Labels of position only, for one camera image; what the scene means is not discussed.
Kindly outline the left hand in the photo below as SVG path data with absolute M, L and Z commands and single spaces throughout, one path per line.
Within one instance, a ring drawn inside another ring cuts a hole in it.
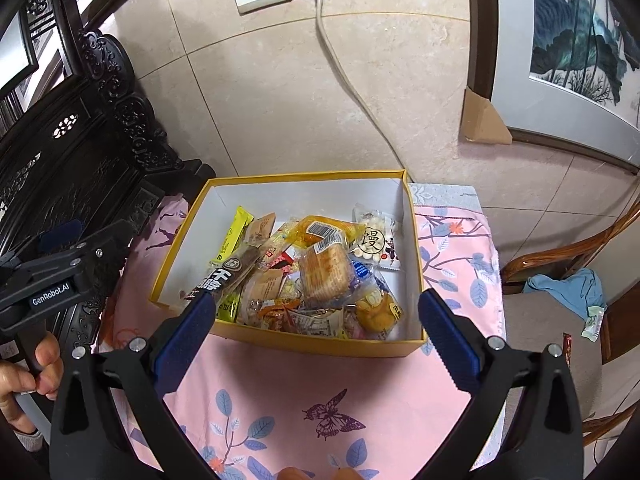
M 47 332 L 40 341 L 35 357 L 42 367 L 38 376 L 32 376 L 16 364 L 1 362 L 1 411 L 13 429 L 22 434 L 33 434 L 36 427 L 18 406 L 14 396 L 17 393 L 35 391 L 54 400 L 64 373 L 60 346 L 51 333 Z

